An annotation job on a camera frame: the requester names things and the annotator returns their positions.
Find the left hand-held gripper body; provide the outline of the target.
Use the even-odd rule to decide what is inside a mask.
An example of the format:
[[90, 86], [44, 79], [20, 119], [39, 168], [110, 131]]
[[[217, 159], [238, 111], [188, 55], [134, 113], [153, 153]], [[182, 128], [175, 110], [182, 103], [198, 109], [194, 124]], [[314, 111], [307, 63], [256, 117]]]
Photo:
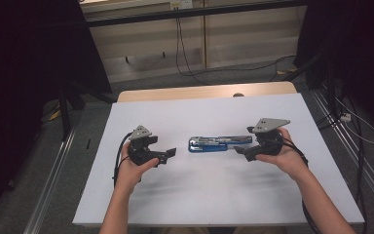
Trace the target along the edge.
[[151, 151], [149, 149], [151, 144], [147, 144], [147, 138], [152, 136], [152, 133], [142, 125], [136, 127], [131, 133], [128, 153], [137, 166], [141, 166], [154, 158], [159, 160], [161, 152]]

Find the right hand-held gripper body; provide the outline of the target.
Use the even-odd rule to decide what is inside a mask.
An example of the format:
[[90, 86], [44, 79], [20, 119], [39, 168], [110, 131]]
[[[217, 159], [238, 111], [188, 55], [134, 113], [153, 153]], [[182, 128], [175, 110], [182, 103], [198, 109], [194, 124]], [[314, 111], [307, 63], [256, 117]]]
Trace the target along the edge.
[[289, 124], [286, 119], [261, 118], [252, 132], [259, 143], [260, 153], [268, 155], [278, 155], [281, 151], [282, 136], [279, 127]]

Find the blue stapler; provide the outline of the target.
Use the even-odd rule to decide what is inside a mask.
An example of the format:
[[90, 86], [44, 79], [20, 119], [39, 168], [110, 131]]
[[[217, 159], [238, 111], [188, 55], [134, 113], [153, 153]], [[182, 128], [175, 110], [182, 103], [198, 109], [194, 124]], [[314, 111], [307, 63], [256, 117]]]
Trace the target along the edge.
[[252, 136], [193, 136], [188, 140], [192, 153], [227, 151], [233, 144], [250, 144]]

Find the person's right hand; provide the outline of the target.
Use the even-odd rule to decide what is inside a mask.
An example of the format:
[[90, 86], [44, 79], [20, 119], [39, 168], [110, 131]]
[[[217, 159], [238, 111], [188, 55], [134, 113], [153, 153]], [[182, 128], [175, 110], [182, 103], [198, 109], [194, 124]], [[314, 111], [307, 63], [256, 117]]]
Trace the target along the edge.
[[309, 173], [309, 169], [303, 161], [301, 155], [296, 150], [289, 131], [285, 128], [279, 128], [283, 138], [283, 146], [277, 156], [258, 154], [258, 161], [269, 163], [277, 166], [284, 173], [288, 174], [294, 181], [299, 182]]

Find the person's left hand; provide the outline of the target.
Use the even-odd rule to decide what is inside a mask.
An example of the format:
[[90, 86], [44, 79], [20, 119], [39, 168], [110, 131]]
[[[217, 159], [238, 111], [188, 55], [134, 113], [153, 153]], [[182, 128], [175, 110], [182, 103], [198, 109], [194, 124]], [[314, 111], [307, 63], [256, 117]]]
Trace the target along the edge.
[[120, 163], [118, 178], [114, 188], [114, 191], [118, 192], [119, 194], [131, 195], [135, 186], [140, 182], [142, 175], [148, 170], [156, 167], [159, 163], [157, 158], [153, 158], [148, 162], [137, 166], [129, 158], [129, 147], [130, 144], [127, 142], [124, 144], [121, 151], [121, 156], [123, 159]]

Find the white table sheet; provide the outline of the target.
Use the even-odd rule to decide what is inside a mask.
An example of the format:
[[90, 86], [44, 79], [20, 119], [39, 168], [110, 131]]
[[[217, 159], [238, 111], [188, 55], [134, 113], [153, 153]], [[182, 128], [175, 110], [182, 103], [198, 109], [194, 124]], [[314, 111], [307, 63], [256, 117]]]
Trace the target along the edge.
[[288, 120], [295, 145], [344, 218], [363, 217], [299, 94], [199, 98], [113, 104], [73, 222], [102, 223], [113, 191], [123, 137], [142, 125], [157, 136], [153, 149], [175, 149], [146, 172], [130, 200], [132, 226], [292, 225], [304, 222], [295, 182], [277, 167], [248, 162], [235, 150], [191, 153], [190, 137], [244, 136], [261, 118]]

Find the wooden table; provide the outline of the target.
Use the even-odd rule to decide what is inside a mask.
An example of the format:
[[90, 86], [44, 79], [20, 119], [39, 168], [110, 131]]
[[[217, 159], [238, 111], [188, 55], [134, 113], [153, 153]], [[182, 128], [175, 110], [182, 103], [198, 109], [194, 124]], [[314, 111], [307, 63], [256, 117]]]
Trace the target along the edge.
[[200, 87], [124, 91], [119, 94], [118, 102], [192, 98], [232, 98], [233, 94], [235, 93], [242, 93], [245, 97], [255, 97], [266, 95], [296, 94], [297, 91], [295, 86], [288, 81], [213, 85]]

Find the black metal stand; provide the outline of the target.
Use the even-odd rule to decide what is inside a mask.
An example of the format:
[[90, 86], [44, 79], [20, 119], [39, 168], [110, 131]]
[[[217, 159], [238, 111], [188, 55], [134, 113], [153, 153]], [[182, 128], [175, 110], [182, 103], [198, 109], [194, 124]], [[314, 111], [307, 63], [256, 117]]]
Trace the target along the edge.
[[284, 81], [292, 82], [297, 77], [305, 75], [307, 85], [310, 89], [324, 88], [326, 90], [327, 107], [332, 117], [338, 117], [336, 105], [336, 78], [333, 62], [324, 54], [317, 53], [307, 62], [287, 75]]
[[71, 106], [74, 110], [83, 110], [86, 106], [83, 98], [81, 97], [81, 94], [90, 95], [91, 97], [108, 104], [112, 104], [115, 102], [114, 98], [109, 97], [106, 94], [97, 92], [94, 89], [85, 87], [84, 85], [81, 85], [79, 83], [72, 81], [62, 83], [58, 90], [58, 102], [63, 127], [63, 141], [66, 141], [67, 137], [72, 132], [68, 106]]

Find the black curtain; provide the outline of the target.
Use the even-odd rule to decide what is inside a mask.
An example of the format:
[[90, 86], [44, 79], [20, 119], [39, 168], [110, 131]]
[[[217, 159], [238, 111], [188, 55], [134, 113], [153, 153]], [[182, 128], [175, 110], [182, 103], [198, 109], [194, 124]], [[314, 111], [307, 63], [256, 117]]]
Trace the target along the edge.
[[374, 0], [308, 0], [294, 64], [315, 56], [308, 85], [319, 86], [332, 66], [343, 91], [374, 118]]
[[80, 0], [0, 0], [0, 198], [64, 94], [110, 92]]

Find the aluminium floor rail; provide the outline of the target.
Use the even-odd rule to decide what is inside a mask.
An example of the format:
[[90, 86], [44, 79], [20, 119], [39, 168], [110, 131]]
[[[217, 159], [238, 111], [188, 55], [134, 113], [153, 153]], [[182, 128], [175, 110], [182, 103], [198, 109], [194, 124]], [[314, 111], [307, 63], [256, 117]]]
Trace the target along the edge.
[[[323, 91], [312, 91], [323, 117], [318, 120], [319, 129], [331, 129], [343, 144], [348, 155], [355, 163], [355, 200], [361, 205], [362, 211], [368, 208], [364, 200], [364, 185], [367, 185], [374, 196], [374, 125], [358, 112], [353, 101], [336, 97], [338, 117], [332, 117], [327, 107]], [[352, 120], [340, 120], [342, 113], [349, 113]]]
[[64, 136], [55, 162], [51, 168], [50, 174], [48, 175], [43, 190], [26, 224], [23, 234], [39, 234], [49, 205], [51, 204], [52, 198], [54, 196], [61, 171], [68, 156], [74, 137], [74, 129], [70, 130], [69, 133]]

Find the wooden wall post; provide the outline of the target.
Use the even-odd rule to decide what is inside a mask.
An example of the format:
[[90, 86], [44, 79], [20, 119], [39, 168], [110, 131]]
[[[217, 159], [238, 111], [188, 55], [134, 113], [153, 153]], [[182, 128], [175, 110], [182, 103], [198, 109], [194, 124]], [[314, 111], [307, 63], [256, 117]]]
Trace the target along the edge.
[[207, 51], [206, 51], [206, 16], [201, 16], [201, 56], [202, 68], [207, 68]]

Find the wall ledge with black edge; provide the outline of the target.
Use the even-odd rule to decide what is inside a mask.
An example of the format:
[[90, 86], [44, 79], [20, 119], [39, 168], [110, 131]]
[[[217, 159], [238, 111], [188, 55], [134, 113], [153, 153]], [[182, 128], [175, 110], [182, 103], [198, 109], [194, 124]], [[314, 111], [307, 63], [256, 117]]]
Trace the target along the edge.
[[255, 3], [224, 5], [215, 7], [203, 7], [187, 10], [173, 10], [158, 13], [148, 13], [132, 16], [107, 17], [98, 19], [87, 19], [82, 23], [84, 27], [100, 27], [116, 24], [128, 24], [136, 22], [146, 22], [154, 20], [172, 20], [191, 17], [232, 14], [249, 11], [263, 11], [272, 9], [282, 9], [290, 7], [306, 6], [308, 0], [267, 0]]

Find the white wall socket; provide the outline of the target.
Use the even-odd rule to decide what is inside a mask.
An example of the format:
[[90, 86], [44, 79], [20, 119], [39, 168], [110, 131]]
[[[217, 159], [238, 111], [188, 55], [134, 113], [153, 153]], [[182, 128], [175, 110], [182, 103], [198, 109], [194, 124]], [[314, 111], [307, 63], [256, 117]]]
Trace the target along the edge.
[[169, 5], [172, 10], [192, 9], [193, 0], [171, 0]]

